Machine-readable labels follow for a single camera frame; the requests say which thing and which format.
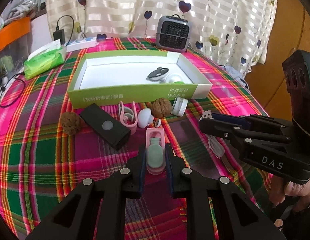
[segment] black case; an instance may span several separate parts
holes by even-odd
[[[119,150],[129,139],[131,130],[100,109],[96,104],[86,107],[80,117],[93,128],[109,145]],[[113,127],[110,130],[103,129],[103,123],[111,121]]]

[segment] pink plastic clip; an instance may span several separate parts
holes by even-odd
[[[147,170],[150,174],[158,175],[161,174],[162,171],[166,167],[166,161],[165,161],[165,133],[163,128],[147,128],[146,129],[146,152],[148,150],[148,147],[151,144],[151,138],[157,137],[160,138],[160,146],[163,149],[163,164],[159,168],[151,168],[148,165],[146,165]]]
[[[134,101],[132,102],[132,105],[133,109],[130,109],[129,107],[124,106],[124,103],[120,101],[118,107],[119,121],[131,130],[131,134],[134,134],[137,128],[137,111]],[[132,124],[127,123],[128,119],[131,119]]]

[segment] striped curtain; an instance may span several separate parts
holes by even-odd
[[[47,0],[50,31],[72,15],[75,31],[98,39],[155,37],[162,16],[192,23],[190,45],[219,65],[245,75],[265,62],[277,0]],[[59,24],[70,35],[72,21]]]

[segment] wooden cabinet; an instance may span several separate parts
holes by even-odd
[[[258,63],[245,77],[253,96],[272,117],[291,120],[282,62],[297,49],[310,52],[310,16],[299,0],[278,0],[266,63]]]

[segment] black cable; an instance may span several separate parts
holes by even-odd
[[[20,96],[21,96],[21,94],[24,92],[24,90],[25,90],[25,88],[26,88],[26,83],[25,83],[25,81],[24,80],[22,80],[22,79],[20,79],[20,78],[18,78],[17,76],[19,76],[19,75],[25,75],[25,73],[24,72],[22,72],[22,73],[17,73],[17,74],[15,74],[15,75],[13,75],[9,80],[8,80],[8,82],[5,84],[5,86],[4,87],[1,87],[1,93],[0,93],[0,107],[1,108],[7,108],[7,107],[9,107],[9,106],[11,106],[12,104],[14,104],[17,100],[18,100],[18,98],[20,98]],[[3,93],[4,93],[4,91],[6,90],[6,86],[7,86],[7,84],[10,82],[10,80],[12,80],[12,79],[15,79],[15,80],[18,80],[18,81],[21,81],[22,83],[23,83],[23,89],[21,90],[21,92],[19,93],[19,95],[11,102],[11,103],[9,103],[8,105],[5,105],[5,106],[3,106],[2,104],[1,104],[1,100],[2,100],[2,95],[3,95]]]
[[[59,27],[58,27],[58,22],[60,19],[62,19],[63,17],[70,17],[72,20],[73,20],[73,28],[72,28],[72,33],[70,35],[70,38],[69,38],[69,41],[68,43],[66,44],[66,46],[70,43],[70,40],[72,39],[72,36],[73,36],[73,32],[74,32],[74,28],[75,28],[75,21],[74,21],[74,18],[71,16],[71,15],[63,15],[62,17],[60,17],[57,21],[57,24],[56,24],[56,30],[58,31],[59,30]]]

